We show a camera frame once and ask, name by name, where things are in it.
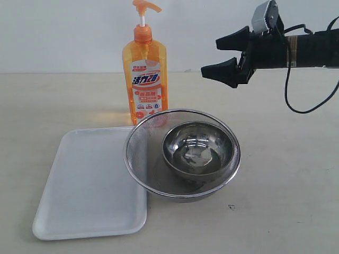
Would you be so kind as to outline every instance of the dish soap bottle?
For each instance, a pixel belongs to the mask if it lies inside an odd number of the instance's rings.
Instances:
[[[147,8],[162,9],[145,0],[134,0],[140,24],[134,29],[134,40],[122,52],[123,68],[131,118],[134,125],[145,117],[168,109],[166,47],[153,40],[145,24]]]

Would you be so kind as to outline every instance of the mesh colander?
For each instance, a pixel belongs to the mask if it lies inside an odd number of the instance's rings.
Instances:
[[[225,173],[210,183],[188,183],[178,178],[163,156],[162,143],[169,131],[194,121],[222,129],[233,145],[233,156]],[[191,202],[211,195],[235,176],[240,164],[240,149],[231,129],[217,118],[194,110],[167,110],[149,116],[134,127],[125,142],[124,160],[131,176],[149,192],[177,202]]]

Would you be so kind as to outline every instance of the table surface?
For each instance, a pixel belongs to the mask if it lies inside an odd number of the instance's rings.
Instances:
[[[0,75],[1,253],[337,253],[339,97],[299,115],[284,102],[286,70],[257,71],[231,89],[199,73],[169,74],[170,108],[210,113],[239,139],[242,164],[196,203],[150,196],[137,233],[43,242],[32,222],[68,131],[131,125],[123,74]],[[291,104],[327,96],[338,70],[292,70]]]

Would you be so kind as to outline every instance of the strainer rim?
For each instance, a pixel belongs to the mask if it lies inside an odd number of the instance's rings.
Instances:
[[[211,188],[209,190],[206,190],[204,192],[200,192],[200,193],[195,193],[195,194],[171,194],[171,193],[167,193],[167,192],[162,192],[160,190],[157,190],[157,189],[154,189],[152,187],[150,187],[149,185],[145,184],[143,181],[141,181],[137,176],[136,174],[133,172],[129,162],[128,162],[128,158],[127,158],[127,147],[128,147],[128,144],[133,136],[133,134],[135,133],[135,131],[140,127],[142,126],[146,121],[148,121],[149,119],[152,119],[154,117],[157,117],[159,115],[162,115],[162,114],[166,114],[166,113],[171,113],[171,112],[189,112],[189,113],[195,113],[195,114],[200,114],[200,115],[203,115],[203,116],[207,116],[215,121],[217,121],[219,124],[221,124],[229,133],[230,133],[230,139],[232,142],[234,142],[234,146],[237,148],[238,150],[238,159],[237,159],[237,162],[236,162],[236,166],[235,166],[235,169],[233,170],[232,174],[226,178],[221,184],[217,185],[216,187],[214,188]],[[191,110],[191,109],[185,109],[185,108],[174,108],[174,109],[170,109],[170,110],[164,110],[164,111],[160,111],[160,112],[157,112],[153,115],[150,115],[146,118],[144,118],[143,120],[141,120],[137,125],[135,125],[133,127],[133,129],[130,131],[130,133],[128,134],[126,140],[125,140],[125,143],[124,143],[124,148],[123,148],[123,159],[124,159],[124,163],[127,167],[127,171],[128,173],[131,175],[131,177],[139,184],[141,185],[142,187],[144,187],[146,190],[150,191],[150,192],[153,192],[155,194],[158,194],[160,196],[164,196],[164,197],[168,197],[168,198],[178,198],[178,199],[185,199],[185,198],[200,198],[200,197],[204,197],[204,196],[208,196],[218,190],[220,190],[221,188],[223,188],[226,184],[228,184],[234,177],[235,175],[237,174],[238,172],[238,169],[240,167],[240,162],[241,162],[241,152],[240,152],[240,145],[239,145],[239,142],[238,142],[238,139],[237,137],[235,136],[234,132],[230,129],[230,127],[224,123],[223,121],[221,121],[220,119],[218,119],[217,117],[211,115],[211,114],[208,114],[208,113],[205,113],[203,111],[198,111],[198,110]]]

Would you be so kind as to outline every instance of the white tray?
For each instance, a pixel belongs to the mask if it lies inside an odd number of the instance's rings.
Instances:
[[[32,230],[37,238],[103,237],[142,228],[146,191],[123,161],[131,129],[76,130],[62,138],[35,215]]]

